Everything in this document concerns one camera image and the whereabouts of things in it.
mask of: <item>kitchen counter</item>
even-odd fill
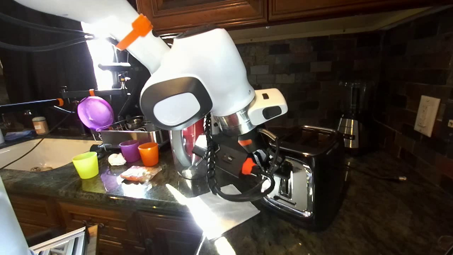
[[[225,234],[236,253],[444,253],[453,245],[453,195],[430,185],[385,151],[347,158],[348,190],[338,215],[321,232],[311,232],[262,209]],[[202,180],[188,183],[173,168],[170,149],[161,151],[161,171],[148,185],[112,187],[124,168],[100,164],[102,174],[80,181],[71,164],[45,173],[3,170],[8,192],[41,194],[75,202],[127,205],[161,214],[188,214],[165,188],[202,194]],[[408,181],[381,177],[406,175]],[[205,242],[201,253],[215,253]]]

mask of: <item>jar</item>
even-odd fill
[[[35,116],[31,120],[32,120],[34,132],[37,134],[47,134],[48,133],[48,126],[47,126],[44,116]]]

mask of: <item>tile backsplash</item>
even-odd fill
[[[386,31],[239,44],[255,88],[279,88],[289,113],[270,126],[335,127],[340,81],[375,83],[379,147],[453,191],[453,8]],[[432,137],[413,130],[420,95],[440,98]]]

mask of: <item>electrical outlet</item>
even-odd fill
[[[432,136],[437,109],[439,109],[440,99],[422,95],[419,110],[416,112],[415,126],[416,132],[420,132],[426,136]]]

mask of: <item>wooden cabinet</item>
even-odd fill
[[[137,10],[153,21],[157,32],[180,32],[205,24],[265,24],[267,0],[137,0]]]
[[[8,197],[25,238],[64,228],[62,215],[55,201],[17,194],[8,194]]]
[[[269,0],[269,21],[331,18],[415,5],[429,0]]]
[[[201,231],[190,217],[139,212],[137,222],[150,255],[195,253],[201,241]]]
[[[59,202],[66,229],[97,225],[99,255],[143,253],[134,229],[133,211],[106,209],[88,205]]]

